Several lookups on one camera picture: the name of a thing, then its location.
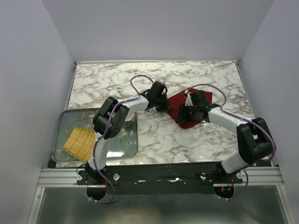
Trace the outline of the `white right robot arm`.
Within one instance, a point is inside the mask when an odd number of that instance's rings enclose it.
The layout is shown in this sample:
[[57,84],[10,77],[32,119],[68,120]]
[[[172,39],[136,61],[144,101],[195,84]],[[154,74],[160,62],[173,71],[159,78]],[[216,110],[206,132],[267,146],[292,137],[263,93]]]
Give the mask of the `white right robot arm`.
[[209,104],[203,91],[190,93],[185,90],[185,102],[179,106],[177,124],[204,120],[219,125],[237,136],[238,151],[223,160],[215,171],[215,178],[227,182],[232,173],[259,162],[267,156],[274,156],[276,146],[264,119],[248,119],[231,113],[222,106]]

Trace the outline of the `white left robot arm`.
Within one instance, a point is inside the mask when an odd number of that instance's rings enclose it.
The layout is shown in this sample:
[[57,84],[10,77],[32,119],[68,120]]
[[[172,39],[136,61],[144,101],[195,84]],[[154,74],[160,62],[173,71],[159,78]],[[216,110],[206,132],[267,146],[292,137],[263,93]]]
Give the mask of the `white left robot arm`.
[[136,97],[117,100],[108,97],[93,118],[96,134],[92,155],[85,165],[87,178],[93,184],[99,184],[105,179],[102,169],[107,162],[111,139],[116,137],[126,120],[130,120],[136,112],[156,108],[158,112],[169,112],[165,84],[155,81],[151,88]]

